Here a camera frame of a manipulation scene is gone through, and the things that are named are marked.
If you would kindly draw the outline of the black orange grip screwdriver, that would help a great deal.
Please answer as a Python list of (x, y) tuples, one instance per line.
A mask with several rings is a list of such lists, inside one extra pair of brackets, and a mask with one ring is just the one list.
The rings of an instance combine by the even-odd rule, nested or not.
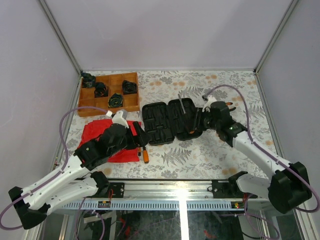
[(191, 126), (186, 127), (186, 132), (188, 134), (193, 134), (195, 131), (196, 131), (196, 129), (194, 127), (191, 127)]

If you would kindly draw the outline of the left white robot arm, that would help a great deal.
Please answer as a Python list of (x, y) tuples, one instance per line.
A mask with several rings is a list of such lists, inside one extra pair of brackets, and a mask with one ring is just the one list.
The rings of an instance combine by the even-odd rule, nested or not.
[(132, 127), (113, 123), (42, 179), (25, 188), (10, 189), (8, 194), (21, 227), (25, 230), (36, 227), (52, 212), (74, 200), (105, 197), (110, 183), (96, 168), (120, 151), (145, 147), (150, 140), (151, 136), (136, 121)]

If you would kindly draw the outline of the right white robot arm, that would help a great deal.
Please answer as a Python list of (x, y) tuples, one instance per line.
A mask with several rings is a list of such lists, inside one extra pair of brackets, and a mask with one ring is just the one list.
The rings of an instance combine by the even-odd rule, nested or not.
[(193, 123), (196, 128), (214, 130), (219, 138), (252, 160), (267, 176), (266, 179), (243, 173), (228, 184), (233, 197), (244, 193), (268, 199), (273, 207), (285, 214), (312, 197), (306, 167), (301, 162), (291, 163), (260, 146), (248, 127), (235, 121), (223, 101), (211, 102), (199, 108)]

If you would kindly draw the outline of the black plastic tool case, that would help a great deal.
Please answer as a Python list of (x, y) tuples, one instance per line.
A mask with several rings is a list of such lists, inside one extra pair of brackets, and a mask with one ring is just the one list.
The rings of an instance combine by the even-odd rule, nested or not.
[[(191, 98), (182, 98), (187, 116), (194, 119), (197, 108)], [(172, 143), (175, 139), (187, 141), (198, 138), (202, 131), (188, 134), (179, 99), (154, 102), (142, 107), (144, 131), (151, 136), (149, 144), (159, 146)]]

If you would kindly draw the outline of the large orange handle screwdriver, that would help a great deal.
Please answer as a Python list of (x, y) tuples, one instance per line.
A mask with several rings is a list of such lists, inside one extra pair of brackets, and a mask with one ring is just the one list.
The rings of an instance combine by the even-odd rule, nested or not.
[(148, 164), (150, 162), (149, 160), (149, 154), (148, 154), (148, 151), (146, 149), (145, 146), (142, 147), (142, 156), (143, 156), (143, 161), (145, 164)]

